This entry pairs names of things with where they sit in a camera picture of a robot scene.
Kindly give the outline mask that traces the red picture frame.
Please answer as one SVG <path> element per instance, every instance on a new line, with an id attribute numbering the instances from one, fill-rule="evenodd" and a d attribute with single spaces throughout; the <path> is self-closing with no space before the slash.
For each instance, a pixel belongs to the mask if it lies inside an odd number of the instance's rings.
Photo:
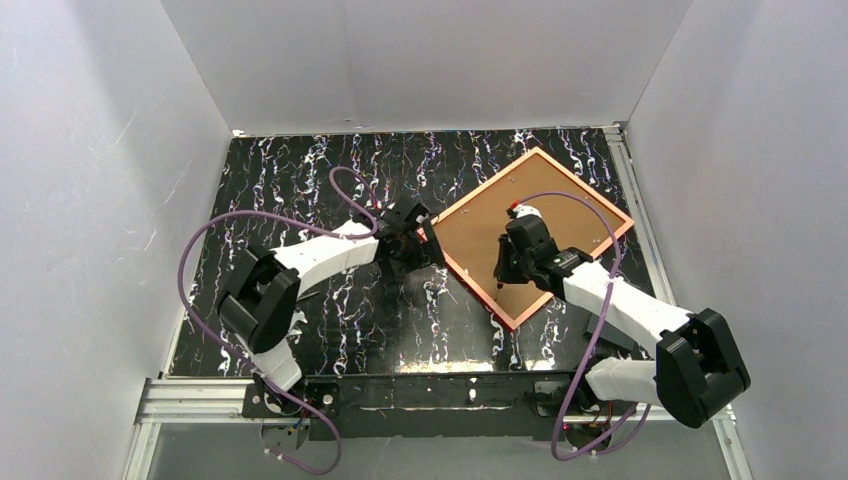
<path id="1" fill-rule="evenodd" d="M 540 148 L 525 153 L 433 221 L 447 266 L 508 329 L 552 294 L 533 268 L 561 250 L 600 257 L 634 225 L 621 208 Z"/>

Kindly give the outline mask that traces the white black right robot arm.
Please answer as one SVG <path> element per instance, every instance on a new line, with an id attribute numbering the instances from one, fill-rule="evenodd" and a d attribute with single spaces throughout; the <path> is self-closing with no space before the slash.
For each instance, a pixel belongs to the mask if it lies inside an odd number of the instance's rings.
<path id="1" fill-rule="evenodd" d="M 621 279 L 585 252 L 559 248 L 538 211 L 518 205 L 498 238 L 500 284 L 534 284 L 597 315 L 649 351 L 648 360 L 589 359 L 579 382 L 587 397 L 662 406 L 698 428 L 748 390 L 752 380 L 726 319 L 692 313 Z"/>

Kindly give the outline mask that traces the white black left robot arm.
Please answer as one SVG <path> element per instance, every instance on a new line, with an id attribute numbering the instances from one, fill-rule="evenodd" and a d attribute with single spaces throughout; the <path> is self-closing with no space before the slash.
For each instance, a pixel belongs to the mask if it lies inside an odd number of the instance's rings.
<path id="1" fill-rule="evenodd" d="M 302 378 L 287 340 L 300 295 L 337 274 L 376 264 L 396 280 L 445 258 L 429 210 L 403 198 L 375 219 L 359 213 L 328 235 L 276 249 L 250 246 L 216 301 L 222 325 L 282 391 Z"/>

